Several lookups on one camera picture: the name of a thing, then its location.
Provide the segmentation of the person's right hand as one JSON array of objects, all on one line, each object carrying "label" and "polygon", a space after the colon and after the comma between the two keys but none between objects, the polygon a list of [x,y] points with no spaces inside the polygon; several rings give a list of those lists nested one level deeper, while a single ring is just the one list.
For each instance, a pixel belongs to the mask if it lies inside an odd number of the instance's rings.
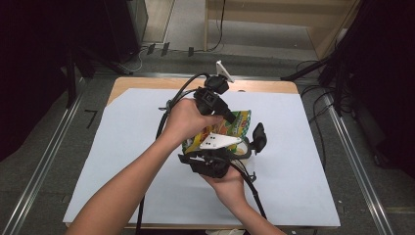
[{"label": "person's right hand", "polygon": [[237,169],[230,167],[222,178],[203,175],[203,179],[213,188],[216,196],[225,207],[235,208],[247,202],[244,180]]}]

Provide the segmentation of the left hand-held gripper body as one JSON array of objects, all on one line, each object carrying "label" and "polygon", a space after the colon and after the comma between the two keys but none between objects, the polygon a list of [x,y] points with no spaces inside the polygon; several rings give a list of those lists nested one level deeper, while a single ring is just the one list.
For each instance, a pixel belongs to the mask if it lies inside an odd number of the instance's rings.
[{"label": "left hand-held gripper body", "polygon": [[194,98],[197,101],[198,110],[202,115],[215,113],[220,116],[231,114],[228,105],[220,98],[220,95],[229,89],[229,82],[234,82],[221,61],[217,61],[216,75],[209,76],[203,87],[199,87]]}]

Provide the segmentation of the light wooden frame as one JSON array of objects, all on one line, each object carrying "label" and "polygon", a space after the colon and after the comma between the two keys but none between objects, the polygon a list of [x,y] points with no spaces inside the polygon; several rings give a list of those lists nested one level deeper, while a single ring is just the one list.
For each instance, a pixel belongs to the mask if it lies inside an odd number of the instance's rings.
[{"label": "light wooden frame", "polygon": [[362,0],[205,0],[204,49],[208,21],[225,7],[224,20],[305,26],[318,59],[328,56],[344,28],[349,28]]}]

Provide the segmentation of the white paper sheet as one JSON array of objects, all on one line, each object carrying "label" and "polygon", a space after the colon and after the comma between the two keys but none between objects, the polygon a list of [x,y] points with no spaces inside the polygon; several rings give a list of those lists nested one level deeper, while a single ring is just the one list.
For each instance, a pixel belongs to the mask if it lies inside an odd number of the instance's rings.
[{"label": "white paper sheet", "polygon": [[[130,88],[107,105],[64,216],[66,224],[73,222],[99,188],[153,143],[161,107],[174,94],[172,89]],[[267,136],[265,148],[248,160],[259,195],[250,201],[251,206],[263,207],[267,219],[280,227],[340,226],[300,96],[228,91],[222,98],[233,111],[250,110],[251,124],[261,122]],[[153,181],[143,212],[130,221],[149,227],[212,229],[240,224],[176,153]]]}]

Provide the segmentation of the black metal stand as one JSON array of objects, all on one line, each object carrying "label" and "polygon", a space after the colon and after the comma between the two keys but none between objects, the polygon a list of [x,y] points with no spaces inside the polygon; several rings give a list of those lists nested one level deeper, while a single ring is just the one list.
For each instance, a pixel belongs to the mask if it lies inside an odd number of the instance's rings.
[{"label": "black metal stand", "polygon": [[70,108],[76,99],[75,69],[78,69],[82,76],[92,77],[95,70],[88,60],[86,51],[82,47],[67,45],[66,51],[66,72],[68,85],[67,108]]}]

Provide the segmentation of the metal floor rail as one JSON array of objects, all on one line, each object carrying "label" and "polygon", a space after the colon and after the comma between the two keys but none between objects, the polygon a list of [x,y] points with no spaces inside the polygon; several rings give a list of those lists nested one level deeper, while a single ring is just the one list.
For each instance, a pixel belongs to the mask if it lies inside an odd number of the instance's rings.
[{"label": "metal floor rail", "polygon": [[372,181],[360,159],[358,151],[355,148],[355,145],[346,127],[345,119],[337,114],[334,107],[329,108],[329,113],[332,122],[337,129],[340,140],[344,146],[350,167],[362,192],[365,204],[371,214],[378,234],[395,235],[387,212],[383,207],[382,202],[372,184]]},{"label": "metal floor rail", "polygon": [[17,197],[13,211],[0,235],[19,235],[23,223],[36,196],[38,195],[41,185],[45,180],[47,172],[49,171],[60,145],[65,138],[71,121],[76,114],[81,99],[82,95],[78,95],[74,99],[73,103],[65,108],[59,123],[48,141],[48,145],[42,152],[41,158],[37,162],[35,169],[30,174],[30,178],[26,182],[23,191]]},{"label": "metal floor rail", "polygon": [[[142,72],[134,74],[118,73],[95,73],[94,78],[108,78],[115,80],[119,77],[155,77],[155,78],[190,78],[194,76],[189,73],[162,73],[162,72]],[[254,76],[254,75],[231,75],[234,80],[261,80],[261,81],[280,81],[279,76]]]}]

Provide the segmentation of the colourful spouted sauce pouch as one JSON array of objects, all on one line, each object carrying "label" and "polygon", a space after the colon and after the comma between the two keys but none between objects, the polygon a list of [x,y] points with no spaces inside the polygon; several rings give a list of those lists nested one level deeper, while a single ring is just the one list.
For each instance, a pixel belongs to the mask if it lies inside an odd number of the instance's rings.
[{"label": "colourful spouted sauce pouch", "polygon": [[251,123],[251,111],[233,111],[232,114],[236,117],[233,123],[226,119],[221,122],[205,127],[196,136],[184,141],[182,143],[182,152],[187,154],[189,152],[197,151],[202,142],[211,134],[220,134],[232,137],[240,137],[244,139]]}]

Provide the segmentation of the dark curtain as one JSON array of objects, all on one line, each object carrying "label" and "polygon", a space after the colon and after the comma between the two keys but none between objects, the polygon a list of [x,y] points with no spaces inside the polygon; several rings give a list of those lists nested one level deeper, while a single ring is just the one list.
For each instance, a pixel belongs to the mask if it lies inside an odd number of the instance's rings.
[{"label": "dark curtain", "polygon": [[96,0],[0,0],[0,162],[66,91],[67,45],[81,47]]},{"label": "dark curtain", "polygon": [[361,0],[338,52],[378,163],[415,178],[415,0]]}]

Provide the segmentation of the clear jar with black lid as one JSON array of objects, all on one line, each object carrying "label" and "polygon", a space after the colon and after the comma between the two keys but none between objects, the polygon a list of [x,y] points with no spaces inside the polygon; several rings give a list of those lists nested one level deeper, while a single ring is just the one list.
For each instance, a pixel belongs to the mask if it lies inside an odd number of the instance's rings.
[{"label": "clear jar with black lid", "polygon": [[248,137],[237,145],[234,159],[245,160],[252,154],[260,153],[267,144],[267,136],[263,124],[260,122],[254,129],[253,140],[250,141]]}]

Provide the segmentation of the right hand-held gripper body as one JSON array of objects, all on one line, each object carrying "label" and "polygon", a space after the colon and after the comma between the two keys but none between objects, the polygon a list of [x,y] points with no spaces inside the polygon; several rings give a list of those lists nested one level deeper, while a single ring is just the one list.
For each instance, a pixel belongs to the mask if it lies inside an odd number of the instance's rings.
[{"label": "right hand-held gripper body", "polygon": [[231,162],[235,160],[230,147],[241,142],[240,137],[211,133],[198,149],[204,150],[204,156],[196,157],[196,161],[190,164],[192,170],[212,178],[222,178]]}]

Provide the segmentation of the black stand leg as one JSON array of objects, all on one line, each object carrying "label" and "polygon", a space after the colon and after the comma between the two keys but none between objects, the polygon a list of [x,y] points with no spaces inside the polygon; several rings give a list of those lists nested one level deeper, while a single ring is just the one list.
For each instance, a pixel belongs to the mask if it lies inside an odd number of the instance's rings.
[{"label": "black stand leg", "polygon": [[302,70],[298,70],[295,73],[290,74],[288,76],[282,76],[281,80],[282,81],[295,81],[298,78],[301,78],[302,76],[304,76],[304,75],[306,75],[306,74],[308,74],[312,71],[316,71],[316,70],[320,69],[321,67],[325,66],[329,61],[330,61],[329,57],[326,57],[326,58],[324,58],[322,60],[319,60],[319,61],[315,61],[313,64],[305,67]]}]

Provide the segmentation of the person's left hand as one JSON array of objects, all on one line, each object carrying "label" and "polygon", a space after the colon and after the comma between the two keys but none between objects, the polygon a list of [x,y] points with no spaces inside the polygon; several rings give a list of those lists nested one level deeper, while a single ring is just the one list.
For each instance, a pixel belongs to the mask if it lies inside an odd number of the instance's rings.
[{"label": "person's left hand", "polygon": [[201,115],[196,101],[184,98],[171,110],[161,137],[178,146],[184,140],[200,133],[205,127],[221,121],[222,116]]}]

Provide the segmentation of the black cabinet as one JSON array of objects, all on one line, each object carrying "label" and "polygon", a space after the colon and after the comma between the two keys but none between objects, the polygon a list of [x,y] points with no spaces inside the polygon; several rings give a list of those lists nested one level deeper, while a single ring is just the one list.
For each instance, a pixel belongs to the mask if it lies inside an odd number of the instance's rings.
[{"label": "black cabinet", "polygon": [[145,0],[104,0],[112,42],[111,60],[124,63],[136,55],[143,43],[149,19]]}]

